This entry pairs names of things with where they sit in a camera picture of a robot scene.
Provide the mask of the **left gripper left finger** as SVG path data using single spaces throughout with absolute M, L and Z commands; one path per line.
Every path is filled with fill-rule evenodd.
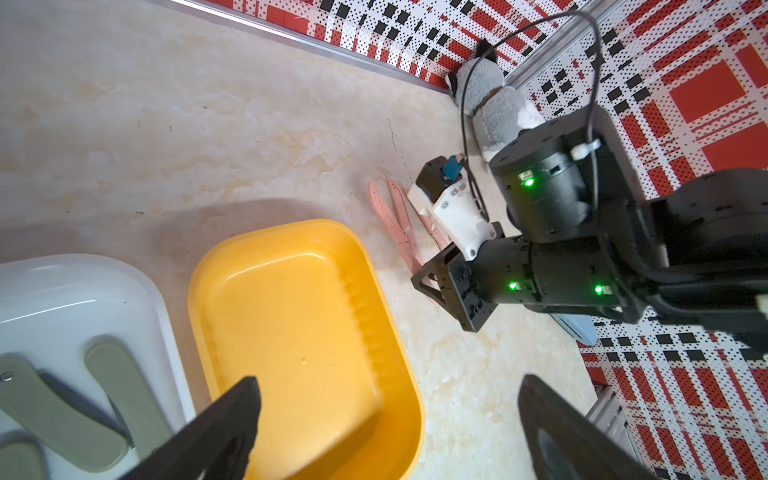
M 243 479 L 258 433 L 262 399 L 247 376 L 186 425 L 125 479 Z

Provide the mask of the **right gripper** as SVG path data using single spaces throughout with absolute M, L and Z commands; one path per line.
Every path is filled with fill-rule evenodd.
M 479 331 L 502 304 L 532 305 L 532 243 L 521 236 L 483 243 L 474 260 L 450 245 L 411 278 L 413 287 L 454 317 L 466 332 Z

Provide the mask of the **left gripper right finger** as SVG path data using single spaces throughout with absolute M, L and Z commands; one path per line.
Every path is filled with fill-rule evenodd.
M 523 377 L 518 409 L 538 479 L 654 477 L 538 376 Z

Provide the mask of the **green folding knife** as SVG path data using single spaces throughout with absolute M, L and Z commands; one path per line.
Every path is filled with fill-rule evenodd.
M 40 447 L 31 441 L 17 441 L 1 447 L 2 480 L 45 480 L 47 468 Z
M 86 472 L 111 469 L 129 450 L 123 435 L 72 407 L 18 356 L 1 359 L 1 410 Z
M 84 363 L 123 419 L 140 461 L 173 436 L 149 383 L 122 343 L 109 340 L 92 346 Z

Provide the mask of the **pink fruit knife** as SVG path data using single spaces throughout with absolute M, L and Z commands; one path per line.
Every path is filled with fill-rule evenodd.
M 402 228 L 405 237 L 408 240 L 414 258 L 419 265 L 422 265 L 423 258 L 416 242 L 410 216 L 406 207 L 406 196 L 403 193 L 403 189 L 397 182 L 391 179 L 387 180 L 387 187 L 390 192 L 393 206 L 395 208 L 395 215 L 397 217 L 398 224 Z
M 372 208 L 374 209 L 378 218 L 384 225 L 385 229 L 390 234 L 392 240 L 395 242 L 396 247 L 400 253 L 400 256 L 403 259 L 403 261 L 406 263 L 406 266 L 408 267 L 410 273 L 416 274 L 420 270 L 423 264 L 419 265 L 416 259 L 414 258 L 414 255 L 411 251 L 411 247 L 408 243 L 408 240 L 405 237 L 405 234 L 402 228 L 398 224 L 393 202 L 392 202 L 392 206 L 394 210 L 391 210 L 387 202 L 382 197 L 374 181 L 371 181 L 368 184 L 368 195 L 369 195 L 369 201 L 371 203 Z
M 450 244 L 450 239 L 442 232 L 439 226 L 432 219 L 430 208 L 432 203 L 429 197 L 416 185 L 413 184 L 407 193 L 407 198 L 432 239 L 436 242 L 440 250 L 444 250 Z

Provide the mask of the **yellow plastic storage box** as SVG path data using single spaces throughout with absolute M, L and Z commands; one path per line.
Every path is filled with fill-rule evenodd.
M 232 237 L 189 286 L 208 390 L 261 391 L 250 479 L 405 479 L 425 414 L 360 239 L 331 220 Z

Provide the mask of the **white plastic storage box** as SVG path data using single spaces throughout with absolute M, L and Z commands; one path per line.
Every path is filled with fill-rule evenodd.
M 122 435 L 87 351 L 120 342 L 178 432 L 196 416 L 166 305 L 136 268 L 108 257 L 64 254 L 1 266 L 1 357 L 26 361 L 47 391 Z

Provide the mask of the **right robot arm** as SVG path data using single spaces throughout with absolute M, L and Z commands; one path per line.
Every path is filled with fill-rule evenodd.
M 585 107 L 523 132 L 490 172 L 518 235 L 481 224 L 412 276 L 476 332 L 497 306 L 635 324 L 698 325 L 767 351 L 767 173 L 722 170 L 645 198 L 608 113 Z

